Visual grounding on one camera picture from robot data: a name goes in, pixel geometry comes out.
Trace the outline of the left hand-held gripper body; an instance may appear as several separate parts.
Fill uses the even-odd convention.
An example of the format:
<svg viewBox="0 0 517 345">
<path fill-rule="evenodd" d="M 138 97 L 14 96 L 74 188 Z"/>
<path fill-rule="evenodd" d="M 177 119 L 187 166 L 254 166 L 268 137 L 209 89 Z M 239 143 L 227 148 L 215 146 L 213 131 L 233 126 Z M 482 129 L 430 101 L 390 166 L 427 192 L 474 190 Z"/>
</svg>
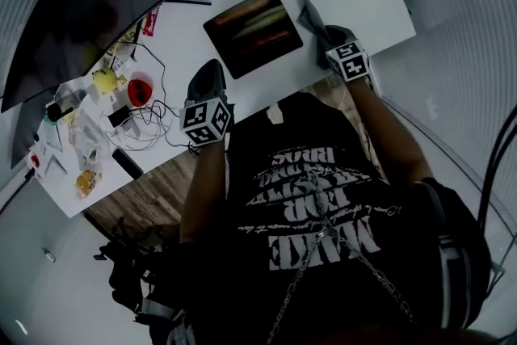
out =
<svg viewBox="0 0 517 345">
<path fill-rule="evenodd" d="M 233 107 L 225 88 L 200 94 L 190 88 L 180 111 L 180 129 L 194 146 L 205 146 L 225 138 L 233 124 Z"/>
</svg>

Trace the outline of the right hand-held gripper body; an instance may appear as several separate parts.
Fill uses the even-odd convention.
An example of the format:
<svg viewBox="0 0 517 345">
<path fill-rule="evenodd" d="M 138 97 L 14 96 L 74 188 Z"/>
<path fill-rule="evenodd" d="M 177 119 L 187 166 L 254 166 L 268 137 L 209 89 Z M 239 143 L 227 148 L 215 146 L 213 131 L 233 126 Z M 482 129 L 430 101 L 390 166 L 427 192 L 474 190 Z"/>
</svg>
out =
<svg viewBox="0 0 517 345">
<path fill-rule="evenodd" d="M 344 81 L 351 82 L 370 74 L 368 55 L 358 40 L 326 51 L 330 68 Z"/>
</svg>

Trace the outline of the gray cloth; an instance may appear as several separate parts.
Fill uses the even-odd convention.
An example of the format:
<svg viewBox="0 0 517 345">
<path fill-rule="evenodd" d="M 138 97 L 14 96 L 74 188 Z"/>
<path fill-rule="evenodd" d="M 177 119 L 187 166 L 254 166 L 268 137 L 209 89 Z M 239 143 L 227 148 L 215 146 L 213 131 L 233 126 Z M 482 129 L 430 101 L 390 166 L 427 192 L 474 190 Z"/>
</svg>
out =
<svg viewBox="0 0 517 345">
<path fill-rule="evenodd" d="M 301 12 L 297 18 L 304 28 L 310 31 L 325 45 L 332 45 L 330 33 L 317 8 L 310 0 L 301 0 Z"/>
</svg>

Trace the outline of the dark streaked mouse pad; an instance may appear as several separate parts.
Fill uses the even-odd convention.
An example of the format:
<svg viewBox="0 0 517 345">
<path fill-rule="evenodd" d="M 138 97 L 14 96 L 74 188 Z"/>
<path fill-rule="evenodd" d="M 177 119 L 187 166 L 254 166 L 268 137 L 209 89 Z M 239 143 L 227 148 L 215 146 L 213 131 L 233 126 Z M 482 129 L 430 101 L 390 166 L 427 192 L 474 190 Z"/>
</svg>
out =
<svg viewBox="0 0 517 345">
<path fill-rule="evenodd" d="M 205 22 L 204 30 L 234 79 L 303 46 L 281 0 L 244 0 Z"/>
</svg>

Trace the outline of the red toy with black eyes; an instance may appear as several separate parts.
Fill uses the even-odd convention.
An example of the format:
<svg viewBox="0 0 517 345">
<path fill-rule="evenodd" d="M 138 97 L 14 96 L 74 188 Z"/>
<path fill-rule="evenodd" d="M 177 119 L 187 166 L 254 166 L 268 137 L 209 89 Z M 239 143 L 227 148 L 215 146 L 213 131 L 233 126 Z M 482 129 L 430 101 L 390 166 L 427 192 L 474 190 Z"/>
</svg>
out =
<svg viewBox="0 0 517 345">
<path fill-rule="evenodd" d="M 134 107 L 144 107 L 152 96 L 153 88 L 143 80 L 132 79 L 128 82 L 127 93 Z"/>
</svg>

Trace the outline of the person's left white shoe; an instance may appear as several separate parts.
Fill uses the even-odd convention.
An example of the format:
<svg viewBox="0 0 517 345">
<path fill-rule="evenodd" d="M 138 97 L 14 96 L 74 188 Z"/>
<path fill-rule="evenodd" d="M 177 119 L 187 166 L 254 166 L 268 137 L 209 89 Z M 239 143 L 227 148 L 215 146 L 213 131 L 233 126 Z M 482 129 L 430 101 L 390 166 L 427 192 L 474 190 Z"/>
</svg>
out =
<svg viewBox="0 0 517 345">
<path fill-rule="evenodd" d="M 283 112 L 278 103 L 271 105 L 267 111 L 267 117 L 272 124 L 282 124 L 284 122 Z"/>
</svg>

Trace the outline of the red card packet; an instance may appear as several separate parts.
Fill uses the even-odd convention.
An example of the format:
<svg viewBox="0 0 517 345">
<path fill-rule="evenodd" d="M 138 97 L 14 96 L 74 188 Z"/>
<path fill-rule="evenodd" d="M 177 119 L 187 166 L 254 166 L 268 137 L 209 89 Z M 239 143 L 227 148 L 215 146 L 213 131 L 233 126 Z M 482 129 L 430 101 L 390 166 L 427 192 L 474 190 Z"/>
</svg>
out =
<svg viewBox="0 0 517 345">
<path fill-rule="evenodd" d="M 152 37 L 154 34 L 156 22 L 158 19 L 159 6 L 156 6 L 153 10 L 151 10 L 145 17 L 144 22 L 142 24 L 142 34 L 144 36 Z"/>
</svg>

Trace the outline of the yellow printed packets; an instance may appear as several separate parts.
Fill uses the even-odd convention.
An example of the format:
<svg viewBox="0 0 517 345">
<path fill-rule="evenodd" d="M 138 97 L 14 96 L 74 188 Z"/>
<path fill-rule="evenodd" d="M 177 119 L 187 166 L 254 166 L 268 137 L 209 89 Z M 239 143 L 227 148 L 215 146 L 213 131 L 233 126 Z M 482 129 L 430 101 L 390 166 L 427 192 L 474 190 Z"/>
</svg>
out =
<svg viewBox="0 0 517 345">
<path fill-rule="evenodd" d="M 105 53 L 105 63 L 114 71 L 132 58 L 138 41 L 141 23 L 133 24 Z"/>
</svg>

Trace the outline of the black charger block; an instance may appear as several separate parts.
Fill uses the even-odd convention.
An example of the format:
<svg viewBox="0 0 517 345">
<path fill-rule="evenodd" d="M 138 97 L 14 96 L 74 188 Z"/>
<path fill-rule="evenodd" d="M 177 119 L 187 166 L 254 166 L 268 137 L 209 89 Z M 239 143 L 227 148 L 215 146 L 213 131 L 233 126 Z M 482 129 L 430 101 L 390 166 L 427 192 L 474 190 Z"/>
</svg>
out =
<svg viewBox="0 0 517 345">
<path fill-rule="evenodd" d="M 111 126 L 113 128 L 116 128 L 120 125 L 122 125 L 124 122 L 126 122 L 130 118 L 130 111 L 128 106 L 123 106 L 116 111 L 114 111 L 112 114 L 107 116 L 108 120 L 111 123 Z"/>
</svg>

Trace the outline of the black smartphone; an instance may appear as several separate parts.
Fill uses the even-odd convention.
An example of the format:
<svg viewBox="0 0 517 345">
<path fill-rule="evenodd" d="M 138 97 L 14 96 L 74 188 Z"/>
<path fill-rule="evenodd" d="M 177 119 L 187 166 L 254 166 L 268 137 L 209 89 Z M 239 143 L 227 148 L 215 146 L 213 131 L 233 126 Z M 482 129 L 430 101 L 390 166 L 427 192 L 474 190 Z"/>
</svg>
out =
<svg viewBox="0 0 517 345">
<path fill-rule="evenodd" d="M 122 149 L 115 149 L 111 157 L 133 180 L 143 175 L 142 169 Z"/>
</svg>

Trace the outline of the yellow toy figure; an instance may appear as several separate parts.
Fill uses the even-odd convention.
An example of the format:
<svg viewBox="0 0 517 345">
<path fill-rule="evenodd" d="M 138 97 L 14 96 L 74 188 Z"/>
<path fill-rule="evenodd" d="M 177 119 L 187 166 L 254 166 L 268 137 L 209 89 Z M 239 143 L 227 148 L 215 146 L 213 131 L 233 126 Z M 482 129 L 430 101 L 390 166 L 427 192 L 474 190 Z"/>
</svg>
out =
<svg viewBox="0 0 517 345">
<path fill-rule="evenodd" d="M 98 69 L 92 74 L 92 81 L 100 94 L 111 93 L 126 83 L 124 75 L 117 76 L 113 69 Z"/>
</svg>

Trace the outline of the clear plastic bag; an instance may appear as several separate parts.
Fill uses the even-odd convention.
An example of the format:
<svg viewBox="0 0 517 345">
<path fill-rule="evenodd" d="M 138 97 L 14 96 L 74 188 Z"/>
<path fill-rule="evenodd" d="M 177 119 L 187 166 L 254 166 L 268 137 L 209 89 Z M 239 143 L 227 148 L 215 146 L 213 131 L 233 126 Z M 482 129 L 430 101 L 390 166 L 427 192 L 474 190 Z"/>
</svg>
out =
<svg viewBox="0 0 517 345">
<path fill-rule="evenodd" d="M 102 173 L 103 164 L 110 155 L 105 133 L 82 109 L 74 112 L 68 131 L 79 169 Z"/>
</svg>

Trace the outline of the black round desk gadget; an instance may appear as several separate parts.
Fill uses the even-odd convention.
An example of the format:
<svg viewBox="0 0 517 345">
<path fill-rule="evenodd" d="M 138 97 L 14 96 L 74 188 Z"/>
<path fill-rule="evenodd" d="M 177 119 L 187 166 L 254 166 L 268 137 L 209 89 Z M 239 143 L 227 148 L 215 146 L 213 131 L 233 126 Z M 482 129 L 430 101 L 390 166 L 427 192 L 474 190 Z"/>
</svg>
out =
<svg viewBox="0 0 517 345">
<path fill-rule="evenodd" d="M 64 118 L 74 111 L 74 107 L 67 107 L 62 109 L 58 103 L 50 103 L 46 107 L 46 116 L 50 122 L 56 123 L 58 120 Z"/>
</svg>

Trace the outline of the black office chair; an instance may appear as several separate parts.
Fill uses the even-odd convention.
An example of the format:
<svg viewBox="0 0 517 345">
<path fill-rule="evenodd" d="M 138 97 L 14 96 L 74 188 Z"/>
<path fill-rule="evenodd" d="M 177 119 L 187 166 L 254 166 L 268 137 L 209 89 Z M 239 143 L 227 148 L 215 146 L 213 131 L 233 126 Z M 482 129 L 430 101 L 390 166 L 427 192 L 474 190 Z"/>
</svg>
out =
<svg viewBox="0 0 517 345">
<path fill-rule="evenodd" d="M 179 225 L 150 226 L 133 232 L 120 218 L 109 242 L 99 248 L 97 260 L 111 260 L 112 297 L 133 312 L 144 299 L 177 308 L 180 304 Z"/>
</svg>

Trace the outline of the person's black printed t-shirt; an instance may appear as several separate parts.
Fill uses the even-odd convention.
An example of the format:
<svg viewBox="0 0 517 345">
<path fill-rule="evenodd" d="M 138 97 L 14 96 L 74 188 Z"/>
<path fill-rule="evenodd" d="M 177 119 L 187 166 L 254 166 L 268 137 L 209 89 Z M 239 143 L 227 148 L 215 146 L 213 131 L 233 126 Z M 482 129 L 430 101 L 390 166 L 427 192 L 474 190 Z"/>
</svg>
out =
<svg viewBox="0 0 517 345">
<path fill-rule="evenodd" d="M 490 253 L 452 189 L 386 183 L 351 122 L 307 93 L 229 139 L 214 233 L 179 245 L 182 305 L 199 343 L 298 344 L 354 325 L 465 328 Z"/>
</svg>

